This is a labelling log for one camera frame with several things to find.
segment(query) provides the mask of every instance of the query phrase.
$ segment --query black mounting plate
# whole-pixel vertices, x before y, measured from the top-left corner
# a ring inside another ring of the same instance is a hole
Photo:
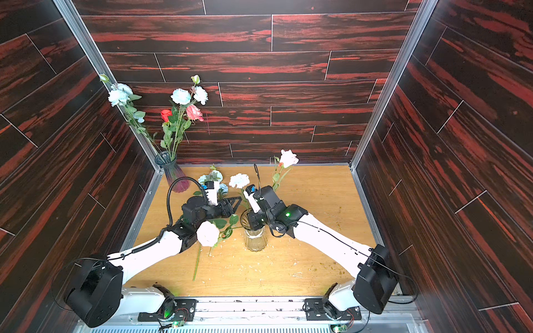
[[[195,318],[196,303],[198,303],[197,300],[175,298],[174,301],[176,303],[176,308],[186,308],[188,312],[183,310],[176,311],[176,314],[169,320],[158,320],[159,317],[157,313],[140,312],[137,320],[143,322],[160,321],[161,323],[165,323],[184,320],[185,315],[187,316],[186,321],[192,321]]]
[[[324,303],[323,298],[306,298],[304,300],[303,305],[304,311],[305,311],[305,317],[307,320],[316,321],[316,320],[332,320],[328,316],[326,316],[326,312],[324,311]],[[350,310],[351,313],[353,313],[353,319],[355,321],[361,320],[361,310],[358,306],[351,307],[348,310]],[[352,316],[348,313],[348,311],[345,311],[343,315],[338,319],[341,321],[344,320],[351,320]]]

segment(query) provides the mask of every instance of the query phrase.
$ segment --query dark wood panel wall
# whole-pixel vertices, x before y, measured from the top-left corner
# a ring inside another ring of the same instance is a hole
[[[357,167],[435,333],[533,331],[532,18],[440,0]]]
[[[154,169],[51,0],[0,30],[0,331],[69,332],[53,277],[120,249]]]
[[[183,163],[348,162],[413,21],[416,0],[75,0],[150,131],[199,74],[206,121]]]

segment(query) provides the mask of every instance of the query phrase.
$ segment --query rose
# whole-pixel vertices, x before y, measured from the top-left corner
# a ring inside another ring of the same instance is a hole
[[[98,78],[100,79],[100,81],[104,82],[104,83],[107,83],[109,82],[109,77],[105,74],[98,74]]]
[[[163,120],[167,123],[168,122],[168,118],[172,115],[172,111],[170,110],[163,110],[161,111],[161,118],[163,118]]]
[[[195,105],[189,105],[187,107],[187,117],[191,120],[204,121],[203,115]]]
[[[200,77],[198,75],[191,76],[191,80],[196,84],[200,83]]]
[[[290,150],[281,150],[281,158],[279,159],[279,165],[283,166],[283,168],[288,168],[289,166],[296,163],[298,163],[296,154],[293,154],[293,152]]]
[[[111,106],[114,107],[117,104],[126,105],[126,102],[130,100],[130,97],[122,90],[111,90],[109,92],[108,100],[111,102]]]
[[[178,104],[187,104],[191,101],[191,94],[189,94],[188,91],[183,90],[181,88],[174,90],[174,92],[172,93],[172,95],[170,95],[170,97],[172,98],[174,103],[178,103]]]
[[[205,105],[205,102],[208,100],[207,92],[200,86],[196,87],[195,100],[200,102],[202,105]]]
[[[133,90],[128,85],[125,85],[123,83],[117,83],[117,89],[122,90],[123,92],[128,94],[128,96],[133,95]]]
[[[202,246],[214,246],[219,240],[219,235],[219,228],[209,221],[202,223],[196,231],[196,236]]]
[[[250,184],[250,179],[248,178],[248,175],[236,174],[235,176],[231,176],[230,178],[230,186],[233,188],[237,187],[238,189],[242,189],[248,184]]]

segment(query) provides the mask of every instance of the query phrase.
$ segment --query pink rose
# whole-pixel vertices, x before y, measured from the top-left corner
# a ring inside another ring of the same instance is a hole
[[[191,120],[200,120],[204,121],[203,115],[195,105],[189,105],[187,107],[187,117]]]
[[[168,118],[169,116],[172,115],[172,111],[170,110],[163,110],[161,111],[161,118],[163,118],[163,120],[167,123],[168,122]]]

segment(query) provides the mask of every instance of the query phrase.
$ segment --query red wire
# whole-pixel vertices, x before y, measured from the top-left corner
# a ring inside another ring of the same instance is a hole
[[[348,328],[352,328],[352,326],[353,326],[353,321],[354,321],[354,319],[353,319],[353,314],[352,314],[352,312],[350,311],[350,309],[346,309],[346,311],[348,311],[348,313],[350,314],[350,316],[352,316],[352,318],[350,319],[350,327],[348,327]]]
[[[186,315],[185,315],[185,318],[184,318],[184,321],[187,322],[187,317],[189,316],[189,310],[187,310],[186,308],[182,307],[182,308],[179,308],[179,309],[176,309],[176,311],[179,311],[179,310],[182,310],[182,311],[186,311]]]

